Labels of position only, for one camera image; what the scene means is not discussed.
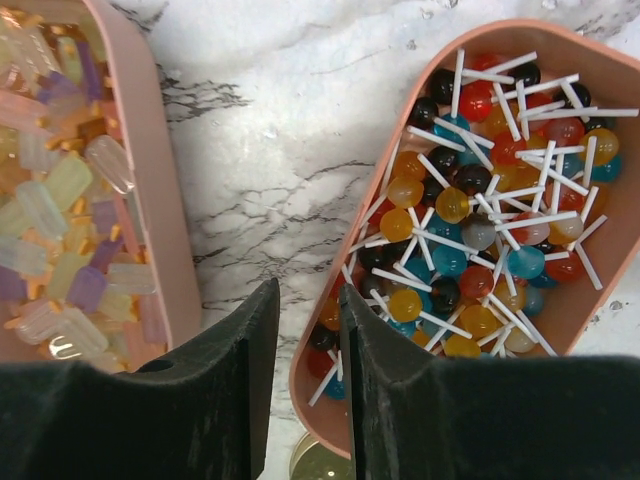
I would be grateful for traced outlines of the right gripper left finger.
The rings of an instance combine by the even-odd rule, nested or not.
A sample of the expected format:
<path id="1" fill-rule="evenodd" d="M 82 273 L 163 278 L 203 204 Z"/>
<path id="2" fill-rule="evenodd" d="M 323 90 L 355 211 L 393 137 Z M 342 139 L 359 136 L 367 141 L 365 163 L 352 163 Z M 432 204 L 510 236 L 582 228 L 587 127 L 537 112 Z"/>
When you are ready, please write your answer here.
<path id="1" fill-rule="evenodd" d="M 276 280 L 133 373 L 1 367 L 5 479 L 254 479 L 263 471 L 280 315 Z"/>

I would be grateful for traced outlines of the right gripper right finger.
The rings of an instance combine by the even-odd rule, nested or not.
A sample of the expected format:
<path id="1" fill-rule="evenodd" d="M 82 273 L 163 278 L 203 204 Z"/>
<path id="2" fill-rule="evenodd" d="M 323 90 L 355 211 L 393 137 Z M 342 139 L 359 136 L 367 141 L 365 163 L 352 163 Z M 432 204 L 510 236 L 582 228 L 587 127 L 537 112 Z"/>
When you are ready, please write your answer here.
<path id="1" fill-rule="evenodd" d="M 440 357 L 340 292 L 360 479 L 635 479 L 639 362 Z"/>

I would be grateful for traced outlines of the pink tray of gummy candies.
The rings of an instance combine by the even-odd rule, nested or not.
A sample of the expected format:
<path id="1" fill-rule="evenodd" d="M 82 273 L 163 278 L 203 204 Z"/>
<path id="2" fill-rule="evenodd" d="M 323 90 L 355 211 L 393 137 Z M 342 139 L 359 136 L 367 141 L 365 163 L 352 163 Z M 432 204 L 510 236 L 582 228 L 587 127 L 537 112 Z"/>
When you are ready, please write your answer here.
<path id="1" fill-rule="evenodd" d="M 1 357 L 135 371 L 200 300 L 159 76 L 106 1 L 1 5 Z"/>

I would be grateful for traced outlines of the pink tray of lollipops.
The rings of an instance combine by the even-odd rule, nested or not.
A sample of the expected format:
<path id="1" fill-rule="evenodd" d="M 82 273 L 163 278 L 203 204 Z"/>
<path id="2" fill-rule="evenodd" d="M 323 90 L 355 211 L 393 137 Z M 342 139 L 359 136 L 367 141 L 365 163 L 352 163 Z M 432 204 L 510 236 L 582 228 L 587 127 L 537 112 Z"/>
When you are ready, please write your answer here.
<path id="1" fill-rule="evenodd" d="M 339 291 L 429 353 L 572 350 L 639 248 L 639 62 L 499 21 L 426 66 L 294 356 L 294 408 L 351 451 Z"/>

